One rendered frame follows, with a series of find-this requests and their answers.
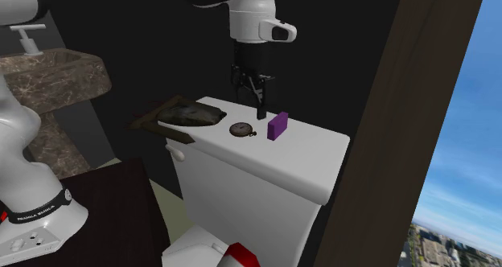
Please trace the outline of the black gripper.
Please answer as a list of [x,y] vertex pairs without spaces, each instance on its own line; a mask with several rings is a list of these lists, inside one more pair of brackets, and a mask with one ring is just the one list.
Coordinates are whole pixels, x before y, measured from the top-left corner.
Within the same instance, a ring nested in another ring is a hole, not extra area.
[[257,119],[263,120],[267,114],[267,84],[275,79],[274,76],[264,75],[269,63],[270,45],[268,43],[242,43],[235,40],[233,50],[230,81],[236,100],[241,101],[245,93],[249,91],[245,85],[247,74],[256,74],[249,77],[249,85],[257,102]]

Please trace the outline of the red and white object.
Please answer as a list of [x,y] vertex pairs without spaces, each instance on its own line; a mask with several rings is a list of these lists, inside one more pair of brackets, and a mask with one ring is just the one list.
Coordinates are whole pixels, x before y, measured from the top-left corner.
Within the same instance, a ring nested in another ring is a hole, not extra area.
[[231,244],[225,251],[216,243],[212,248],[222,254],[216,267],[261,267],[257,257],[241,243]]

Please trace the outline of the brown angular wooden frame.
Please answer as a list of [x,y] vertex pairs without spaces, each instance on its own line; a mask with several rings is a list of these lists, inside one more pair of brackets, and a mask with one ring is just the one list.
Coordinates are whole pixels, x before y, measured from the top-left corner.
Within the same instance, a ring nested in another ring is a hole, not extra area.
[[149,113],[146,113],[140,118],[135,119],[132,121],[126,128],[127,129],[144,129],[146,131],[149,131],[153,134],[157,134],[159,136],[162,136],[164,138],[168,138],[172,141],[177,141],[183,144],[191,144],[194,143],[195,140],[188,134],[184,132],[180,132],[175,129],[171,129],[165,126],[161,126],[158,123],[157,115],[164,109],[170,108],[171,106],[174,106],[176,103],[180,101],[188,101],[188,99],[185,99],[184,97],[180,95],[176,95],[172,97],[170,100],[166,101],[162,105],[160,105],[158,108],[150,111]]

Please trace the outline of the dark grey crumpled pouch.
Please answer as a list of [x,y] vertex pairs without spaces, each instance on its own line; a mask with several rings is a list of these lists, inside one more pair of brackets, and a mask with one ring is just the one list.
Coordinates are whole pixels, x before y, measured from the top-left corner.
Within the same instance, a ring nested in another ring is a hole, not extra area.
[[198,102],[177,102],[161,110],[156,118],[169,125],[200,127],[218,124],[227,113],[217,107]]

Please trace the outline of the dark robot stand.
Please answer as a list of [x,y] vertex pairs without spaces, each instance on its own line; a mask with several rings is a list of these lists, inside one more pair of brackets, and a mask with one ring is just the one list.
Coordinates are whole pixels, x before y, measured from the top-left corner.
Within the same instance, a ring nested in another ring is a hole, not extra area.
[[141,159],[61,183],[68,203],[25,224],[0,201],[0,267],[163,267],[170,237]]

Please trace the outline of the purple block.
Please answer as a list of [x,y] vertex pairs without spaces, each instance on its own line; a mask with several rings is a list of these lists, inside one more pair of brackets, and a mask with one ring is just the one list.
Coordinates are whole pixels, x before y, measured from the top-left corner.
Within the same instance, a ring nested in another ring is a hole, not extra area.
[[267,138],[275,141],[286,129],[288,125],[289,114],[280,112],[272,118],[267,125]]

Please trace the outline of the white toilet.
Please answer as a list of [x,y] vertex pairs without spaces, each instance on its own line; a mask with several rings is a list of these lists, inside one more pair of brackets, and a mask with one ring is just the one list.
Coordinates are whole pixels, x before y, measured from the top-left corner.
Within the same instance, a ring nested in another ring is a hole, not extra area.
[[[275,140],[267,138],[269,113],[216,98],[201,103],[227,116],[216,125],[189,127],[194,143],[168,140],[192,226],[163,252],[163,267],[216,267],[224,251],[241,243],[261,267],[298,267],[307,238],[331,197],[349,137],[291,119]],[[256,136],[229,133],[247,122]]]

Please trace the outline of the brown marble pedestal sink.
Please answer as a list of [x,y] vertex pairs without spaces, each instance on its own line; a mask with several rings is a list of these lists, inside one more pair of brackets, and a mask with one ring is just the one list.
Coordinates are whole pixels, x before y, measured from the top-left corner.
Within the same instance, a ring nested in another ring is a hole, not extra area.
[[41,118],[37,137],[28,146],[35,161],[49,165],[59,179],[90,170],[69,136],[60,128],[54,112],[89,101],[112,88],[101,58],[65,48],[40,51],[27,36],[43,24],[11,26],[17,31],[24,53],[0,56],[0,70],[18,101]]

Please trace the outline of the brown pocket watch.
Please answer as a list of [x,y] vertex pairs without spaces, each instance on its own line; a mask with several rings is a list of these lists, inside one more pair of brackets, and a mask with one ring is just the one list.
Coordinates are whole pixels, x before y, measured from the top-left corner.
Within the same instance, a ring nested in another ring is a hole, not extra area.
[[229,127],[229,133],[238,138],[256,136],[257,132],[247,122],[237,122]]

